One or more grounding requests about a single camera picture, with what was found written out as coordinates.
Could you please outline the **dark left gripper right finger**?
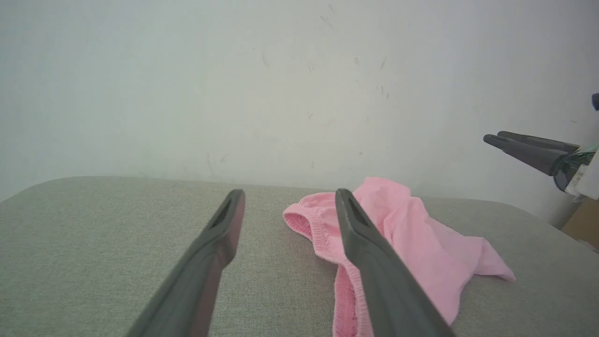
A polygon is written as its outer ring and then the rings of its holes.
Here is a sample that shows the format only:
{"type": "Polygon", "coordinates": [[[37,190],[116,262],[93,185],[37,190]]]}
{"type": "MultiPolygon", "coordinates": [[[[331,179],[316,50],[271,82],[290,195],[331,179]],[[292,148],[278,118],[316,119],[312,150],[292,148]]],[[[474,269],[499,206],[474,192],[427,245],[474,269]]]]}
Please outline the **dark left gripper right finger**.
{"type": "Polygon", "coordinates": [[[350,190],[335,193],[346,257],[361,275],[376,337],[453,337],[454,332],[350,190]]]}

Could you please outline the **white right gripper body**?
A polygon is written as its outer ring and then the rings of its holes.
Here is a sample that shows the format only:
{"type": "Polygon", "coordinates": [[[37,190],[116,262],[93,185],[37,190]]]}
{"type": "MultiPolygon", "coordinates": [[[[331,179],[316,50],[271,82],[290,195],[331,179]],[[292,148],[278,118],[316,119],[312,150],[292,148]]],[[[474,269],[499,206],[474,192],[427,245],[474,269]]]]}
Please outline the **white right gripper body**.
{"type": "Polygon", "coordinates": [[[553,180],[556,187],[574,196],[598,200],[598,160],[594,160],[598,145],[580,147],[576,151],[561,156],[553,168],[553,180]]]}

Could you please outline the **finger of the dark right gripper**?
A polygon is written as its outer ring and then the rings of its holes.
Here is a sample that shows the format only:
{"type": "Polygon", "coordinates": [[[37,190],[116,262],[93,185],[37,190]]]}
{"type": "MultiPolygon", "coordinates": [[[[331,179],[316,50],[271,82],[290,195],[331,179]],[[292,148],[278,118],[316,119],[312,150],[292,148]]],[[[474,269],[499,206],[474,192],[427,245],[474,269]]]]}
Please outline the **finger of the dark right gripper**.
{"type": "Polygon", "coordinates": [[[483,141],[548,176],[554,175],[556,163],[567,155],[565,151],[536,147],[503,136],[486,134],[483,141]]]}
{"type": "Polygon", "coordinates": [[[564,151],[568,153],[573,153],[580,149],[580,145],[512,132],[498,132],[497,136],[505,137],[527,145],[532,145],[534,147],[564,151]]]}

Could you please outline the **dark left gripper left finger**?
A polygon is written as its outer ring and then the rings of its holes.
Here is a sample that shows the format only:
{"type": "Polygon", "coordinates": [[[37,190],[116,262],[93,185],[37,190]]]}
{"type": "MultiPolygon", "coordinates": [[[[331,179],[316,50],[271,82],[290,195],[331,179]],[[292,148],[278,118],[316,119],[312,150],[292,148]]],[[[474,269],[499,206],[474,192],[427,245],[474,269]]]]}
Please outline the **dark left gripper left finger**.
{"type": "Polygon", "coordinates": [[[223,270],[237,254],[245,193],[227,194],[129,329],[129,337],[207,337],[223,270]]]}

